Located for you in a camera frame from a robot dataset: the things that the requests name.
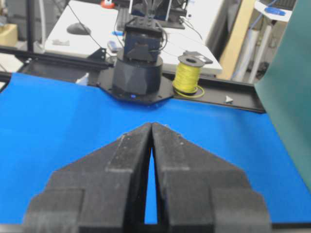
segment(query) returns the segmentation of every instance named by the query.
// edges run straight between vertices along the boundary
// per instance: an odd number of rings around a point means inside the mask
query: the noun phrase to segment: computer mouse
[[[91,30],[86,25],[81,23],[74,23],[67,27],[67,32],[73,35],[90,35]]]

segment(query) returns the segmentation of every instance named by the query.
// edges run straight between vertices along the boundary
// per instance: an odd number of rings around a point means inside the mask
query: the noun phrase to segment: small white object
[[[81,86],[87,86],[88,77],[89,77],[89,73],[86,73],[85,76],[83,76],[82,78],[76,81],[76,84],[81,85]]]
[[[0,82],[0,90],[1,90],[1,88],[3,88],[3,87],[4,87],[4,85],[5,85],[5,83]]]
[[[70,46],[70,41],[69,40],[60,40],[56,39],[52,41],[53,45],[61,45],[61,46]]]
[[[233,99],[230,98],[229,96],[225,96],[225,103],[232,103]]]

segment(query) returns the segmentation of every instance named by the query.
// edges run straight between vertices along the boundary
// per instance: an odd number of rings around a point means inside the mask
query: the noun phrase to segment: black mounting plate
[[[132,93],[126,93],[122,90],[113,88],[113,71],[114,68],[101,71],[99,74],[97,86],[118,100],[150,105],[174,96],[172,81],[163,76],[161,77],[159,90],[149,95],[134,95]]]

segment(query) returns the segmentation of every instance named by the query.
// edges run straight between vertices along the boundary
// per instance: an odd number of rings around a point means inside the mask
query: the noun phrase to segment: black metal rail
[[[0,46],[0,53],[13,54],[17,58],[21,59],[22,61],[26,61],[28,59],[39,60],[39,61],[49,61],[49,62],[59,63],[59,64],[66,65],[66,66],[68,65],[68,66],[76,66],[76,67],[85,67],[88,69],[95,69],[95,70],[103,70],[103,69],[108,68],[109,66],[112,66],[111,64],[107,62],[92,60],[89,58],[78,58],[78,57],[58,55],[58,54],[53,54],[53,53],[41,54],[41,53],[35,53],[31,51],[21,51],[15,48],[2,47],[2,46]]]

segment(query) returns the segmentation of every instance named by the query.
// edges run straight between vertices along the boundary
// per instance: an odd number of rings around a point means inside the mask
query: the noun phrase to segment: wooden board
[[[235,70],[256,0],[242,0],[229,42],[220,58],[222,74],[217,78],[230,80]]]

